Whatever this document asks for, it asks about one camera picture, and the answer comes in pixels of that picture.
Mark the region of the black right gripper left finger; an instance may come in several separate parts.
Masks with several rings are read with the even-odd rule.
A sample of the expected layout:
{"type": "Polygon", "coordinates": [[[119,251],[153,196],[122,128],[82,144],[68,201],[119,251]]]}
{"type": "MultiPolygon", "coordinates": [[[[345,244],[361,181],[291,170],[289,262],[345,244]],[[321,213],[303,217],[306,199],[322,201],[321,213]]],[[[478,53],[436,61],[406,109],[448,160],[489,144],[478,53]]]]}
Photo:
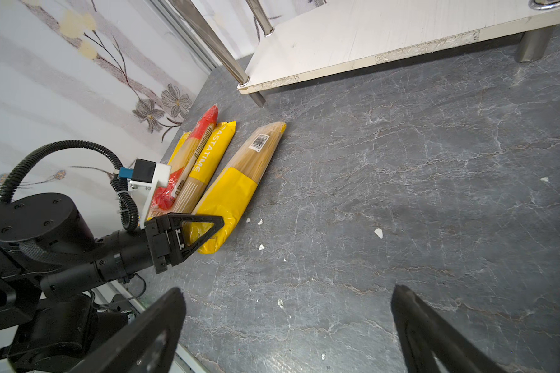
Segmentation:
{"type": "Polygon", "coordinates": [[[72,369],[73,372],[168,372],[187,307],[172,288],[72,369]]]}

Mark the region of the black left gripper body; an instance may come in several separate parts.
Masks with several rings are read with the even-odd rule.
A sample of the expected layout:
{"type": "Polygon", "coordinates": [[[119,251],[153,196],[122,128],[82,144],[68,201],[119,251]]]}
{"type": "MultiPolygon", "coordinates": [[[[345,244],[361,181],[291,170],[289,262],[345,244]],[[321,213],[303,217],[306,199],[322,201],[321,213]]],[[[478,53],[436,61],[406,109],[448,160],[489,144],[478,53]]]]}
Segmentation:
{"type": "Polygon", "coordinates": [[[161,215],[145,224],[149,252],[157,274],[165,272],[168,266],[174,267],[182,262],[184,239],[180,224],[179,215],[161,215]]]}

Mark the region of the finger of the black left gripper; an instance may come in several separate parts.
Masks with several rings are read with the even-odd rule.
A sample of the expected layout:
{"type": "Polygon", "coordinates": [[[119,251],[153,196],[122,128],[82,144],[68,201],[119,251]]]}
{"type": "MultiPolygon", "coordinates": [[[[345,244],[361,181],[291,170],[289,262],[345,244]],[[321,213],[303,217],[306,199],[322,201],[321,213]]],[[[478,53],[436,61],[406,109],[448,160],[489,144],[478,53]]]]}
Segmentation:
{"type": "Polygon", "coordinates": [[[216,215],[169,213],[167,218],[173,267],[185,262],[224,227],[223,217],[216,215]]]}

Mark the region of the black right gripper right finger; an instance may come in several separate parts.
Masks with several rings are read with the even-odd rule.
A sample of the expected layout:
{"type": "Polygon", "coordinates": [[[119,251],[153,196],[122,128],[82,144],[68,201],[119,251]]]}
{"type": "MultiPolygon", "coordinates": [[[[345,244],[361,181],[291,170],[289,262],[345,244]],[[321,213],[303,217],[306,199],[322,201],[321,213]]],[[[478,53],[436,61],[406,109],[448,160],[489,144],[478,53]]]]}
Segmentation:
{"type": "Polygon", "coordinates": [[[503,372],[504,370],[454,329],[404,285],[390,302],[404,363],[409,372],[503,372]]]}

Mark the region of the brown and yellow spaghetti pack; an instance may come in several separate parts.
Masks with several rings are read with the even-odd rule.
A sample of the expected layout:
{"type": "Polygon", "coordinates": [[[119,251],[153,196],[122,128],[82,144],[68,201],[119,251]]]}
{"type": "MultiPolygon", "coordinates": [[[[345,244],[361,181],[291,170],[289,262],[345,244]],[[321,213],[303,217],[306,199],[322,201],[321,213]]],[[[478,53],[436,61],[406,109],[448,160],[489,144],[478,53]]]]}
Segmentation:
{"type": "Polygon", "coordinates": [[[228,161],[192,211],[195,215],[223,218],[224,226],[198,252],[221,249],[236,228],[266,171],[287,124],[282,121],[257,128],[228,161]]]}

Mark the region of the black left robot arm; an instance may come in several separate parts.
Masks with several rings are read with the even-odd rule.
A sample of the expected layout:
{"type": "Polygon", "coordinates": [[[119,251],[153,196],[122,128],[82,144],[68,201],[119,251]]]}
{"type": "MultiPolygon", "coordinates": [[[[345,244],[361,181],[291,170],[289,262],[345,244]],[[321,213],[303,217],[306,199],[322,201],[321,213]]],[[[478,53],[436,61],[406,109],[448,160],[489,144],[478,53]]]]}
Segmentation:
{"type": "Polygon", "coordinates": [[[122,230],[96,239],[73,200],[59,193],[14,194],[43,158],[65,149],[119,158],[90,141],[57,141],[34,150],[0,187],[0,331],[15,328],[0,359],[16,372],[167,372],[186,316],[178,288],[135,318],[125,301],[98,304],[94,289],[127,282],[146,268],[181,264],[224,226],[215,215],[169,213],[140,225],[126,180],[110,181],[122,230]]]}

